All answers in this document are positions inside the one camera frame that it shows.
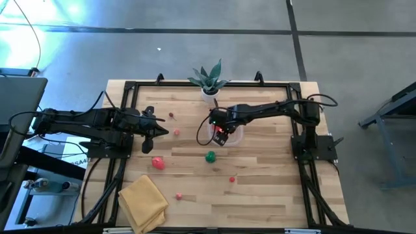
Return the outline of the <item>small grey gadget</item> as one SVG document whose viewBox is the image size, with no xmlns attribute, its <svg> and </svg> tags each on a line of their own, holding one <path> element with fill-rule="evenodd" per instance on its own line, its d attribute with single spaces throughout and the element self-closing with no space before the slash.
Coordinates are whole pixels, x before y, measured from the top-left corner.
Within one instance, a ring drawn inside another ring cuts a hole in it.
<svg viewBox="0 0 416 234">
<path fill-rule="evenodd" d="M 46 178 L 39 178 L 36 181 L 26 180 L 23 181 L 22 187 L 25 189 L 31 189 L 36 192 L 43 192 L 49 188 L 49 180 Z"/>
</svg>

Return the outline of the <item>grey side table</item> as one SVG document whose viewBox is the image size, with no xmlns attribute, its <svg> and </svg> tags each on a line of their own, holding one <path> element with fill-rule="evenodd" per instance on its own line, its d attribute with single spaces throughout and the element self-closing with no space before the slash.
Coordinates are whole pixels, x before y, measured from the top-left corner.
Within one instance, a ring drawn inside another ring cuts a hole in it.
<svg viewBox="0 0 416 234">
<path fill-rule="evenodd" d="M 14 163 L 46 84 L 46 78 L 0 77 L 0 131 L 7 137 L 0 140 L 0 168 Z"/>
</svg>

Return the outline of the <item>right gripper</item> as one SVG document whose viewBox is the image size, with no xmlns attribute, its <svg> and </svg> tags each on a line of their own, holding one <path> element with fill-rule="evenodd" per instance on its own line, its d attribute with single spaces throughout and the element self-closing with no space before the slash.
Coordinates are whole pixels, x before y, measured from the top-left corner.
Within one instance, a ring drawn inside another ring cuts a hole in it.
<svg viewBox="0 0 416 234">
<path fill-rule="evenodd" d="M 239 119 L 239 112 L 243 111 L 242 105 L 234 105 L 232 107 L 215 107 L 209 113 L 209 123 L 212 124 L 212 130 L 217 131 L 217 126 L 222 128 L 223 133 L 229 134 L 234 132 L 236 128 L 243 125 L 243 121 Z"/>
</svg>

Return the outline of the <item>white printed paper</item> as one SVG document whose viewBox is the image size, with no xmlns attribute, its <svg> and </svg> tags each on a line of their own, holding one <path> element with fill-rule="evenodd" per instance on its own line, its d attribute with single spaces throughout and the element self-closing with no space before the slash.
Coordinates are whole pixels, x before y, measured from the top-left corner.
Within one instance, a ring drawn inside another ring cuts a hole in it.
<svg viewBox="0 0 416 234">
<path fill-rule="evenodd" d="M 69 136 L 66 139 L 64 145 L 62 160 L 67 163 L 71 163 L 83 169 L 86 169 L 88 165 L 88 158 L 86 153 L 88 150 L 81 145 L 81 142 L 88 142 L 89 139 L 78 137 L 78 136 Z"/>
</svg>

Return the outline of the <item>blue-grey metal stand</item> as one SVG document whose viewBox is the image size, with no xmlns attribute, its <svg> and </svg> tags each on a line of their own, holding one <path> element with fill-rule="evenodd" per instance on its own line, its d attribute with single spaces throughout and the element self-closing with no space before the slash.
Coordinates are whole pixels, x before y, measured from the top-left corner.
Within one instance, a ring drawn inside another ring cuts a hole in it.
<svg viewBox="0 0 416 234">
<path fill-rule="evenodd" d="M 358 122 L 362 129 L 376 124 L 393 169 L 394 180 L 381 185 L 382 190 L 416 186 L 416 177 L 405 175 L 404 165 L 398 159 L 393 141 L 387 131 L 385 120 L 416 120 L 416 81 L 397 92 L 374 114 Z"/>
</svg>

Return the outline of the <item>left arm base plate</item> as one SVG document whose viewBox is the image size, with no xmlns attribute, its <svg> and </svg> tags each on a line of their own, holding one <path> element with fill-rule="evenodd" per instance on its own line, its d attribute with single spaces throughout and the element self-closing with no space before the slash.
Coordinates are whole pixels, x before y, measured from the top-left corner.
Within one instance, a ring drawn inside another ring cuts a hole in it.
<svg viewBox="0 0 416 234">
<path fill-rule="evenodd" d="M 80 145 L 88 150 L 86 155 L 91 159 L 128 159 L 131 156 L 133 139 L 133 135 L 122 135 L 119 146 L 102 140 L 80 142 Z"/>
</svg>

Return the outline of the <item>green succulent plant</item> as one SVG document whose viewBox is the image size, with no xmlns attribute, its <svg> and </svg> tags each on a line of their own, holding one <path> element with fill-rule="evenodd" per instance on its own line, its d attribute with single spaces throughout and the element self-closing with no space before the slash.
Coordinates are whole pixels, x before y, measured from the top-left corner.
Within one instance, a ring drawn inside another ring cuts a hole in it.
<svg viewBox="0 0 416 234">
<path fill-rule="evenodd" d="M 188 77 L 187 79 L 194 85 L 199 86 L 202 91 L 207 95 L 216 94 L 221 88 L 230 82 L 230 80 L 220 80 L 222 73 L 222 59 L 220 58 L 217 64 L 215 64 L 210 73 L 207 73 L 205 68 L 202 66 L 200 70 L 193 68 L 194 77 Z"/>
</svg>

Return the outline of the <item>clear plastic tupperware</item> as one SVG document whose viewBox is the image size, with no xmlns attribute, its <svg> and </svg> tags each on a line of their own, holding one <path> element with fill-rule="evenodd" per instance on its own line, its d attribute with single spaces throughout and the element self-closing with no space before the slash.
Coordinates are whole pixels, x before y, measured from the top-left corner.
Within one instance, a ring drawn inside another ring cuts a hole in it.
<svg viewBox="0 0 416 234">
<path fill-rule="evenodd" d="M 213 136 L 213 138 L 214 138 L 215 131 L 212 130 L 212 126 L 213 125 L 209 123 L 207 129 L 209 130 L 209 134 L 211 134 Z M 228 134 L 228 140 L 224 144 L 224 147 L 237 146 L 242 141 L 243 136 L 244 136 L 243 126 L 239 126 L 238 128 L 235 129 L 234 132 L 229 132 L 229 134 Z"/>
</svg>

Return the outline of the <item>white plant pot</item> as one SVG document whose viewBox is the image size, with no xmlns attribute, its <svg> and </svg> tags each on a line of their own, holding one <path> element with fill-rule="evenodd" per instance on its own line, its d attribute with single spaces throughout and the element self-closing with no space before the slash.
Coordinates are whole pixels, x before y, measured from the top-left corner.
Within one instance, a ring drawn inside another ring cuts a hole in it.
<svg viewBox="0 0 416 234">
<path fill-rule="evenodd" d="M 206 103 L 214 103 L 215 99 L 218 98 L 219 93 L 220 93 L 219 90 L 214 90 L 212 92 L 206 92 L 205 89 L 201 88 L 201 98 Z"/>
</svg>

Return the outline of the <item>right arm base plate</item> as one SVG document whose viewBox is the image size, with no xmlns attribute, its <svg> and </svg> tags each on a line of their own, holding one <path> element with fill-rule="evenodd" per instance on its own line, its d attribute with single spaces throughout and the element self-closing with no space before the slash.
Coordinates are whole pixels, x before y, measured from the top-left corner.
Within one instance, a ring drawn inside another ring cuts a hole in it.
<svg viewBox="0 0 416 234">
<path fill-rule="evenodd" d="M 292 136 L 291 147 L 293 157 L 299 161 L 333 161 L 338 159 L 335 141 L 329 135 Z"/>
</svg>

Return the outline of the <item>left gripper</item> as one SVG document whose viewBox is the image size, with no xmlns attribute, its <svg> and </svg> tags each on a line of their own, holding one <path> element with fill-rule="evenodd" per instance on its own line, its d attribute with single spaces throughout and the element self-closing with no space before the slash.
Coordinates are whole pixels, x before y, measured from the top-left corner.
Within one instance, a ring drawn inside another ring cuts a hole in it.
<svg viewBox="0 0 416 234">
<path fill-rule="evenodd" d="M 148 138 L 161 137 L 168 134 L 168 130 L 156 122 L 154 107 L 149 106 L 139 113 L 137 109 L 126 108 L 119 110 L 118 127 L 125 132 L 142 135 Z"/>
</svg>

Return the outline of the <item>black aluminium table frame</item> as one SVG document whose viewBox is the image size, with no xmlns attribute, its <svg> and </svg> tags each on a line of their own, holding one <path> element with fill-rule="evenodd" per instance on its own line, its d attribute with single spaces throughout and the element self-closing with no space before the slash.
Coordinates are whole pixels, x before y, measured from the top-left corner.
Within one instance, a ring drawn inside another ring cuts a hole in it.
<svg viewBox="0 0 416 234">
<path fill-rule="evenodd" d="M 169 131 L 154 140 L 148 154 L 142 153 L 143 139 L 136 136 L 123 177 L 123 185 L 129 186 L 147 175 L 166 198 L 166 221 L 158 232 L 259 233 L 306 228 L 308 215 L 319 218 L 314 198 L 310 208 L 304 205 L 299 164 L 291 149 L 291 137 L 302 128 L 288 117 L 256 119 L 244 126 L 237 146 L 220 147 L 210 141 L 207 130 L 209 105 L 187 81 L 110 80 L 107 93 L 105 107 L 153 106 Z M 214 163 L 205 161 L 209 151 L 216 154 Z M 152 167 L 154 157 L 163 158 L 164 170 Z M 177 193 L 182 193 L 181 200 Z"/>
</svg>

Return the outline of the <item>folded yellow cloth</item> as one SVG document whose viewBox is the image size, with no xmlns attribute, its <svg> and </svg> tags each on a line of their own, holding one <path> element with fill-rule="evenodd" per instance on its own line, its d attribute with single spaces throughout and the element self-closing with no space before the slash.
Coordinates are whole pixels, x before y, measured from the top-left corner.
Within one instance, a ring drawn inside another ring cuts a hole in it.
<svg viewBox="0 0 416 234">
<path fill-rule="evenodd" d="M 168 202 L 147 175 L 119 191 L 118 203 L 135 234 L 146 234 L 166 221 Z"/>
</svg>

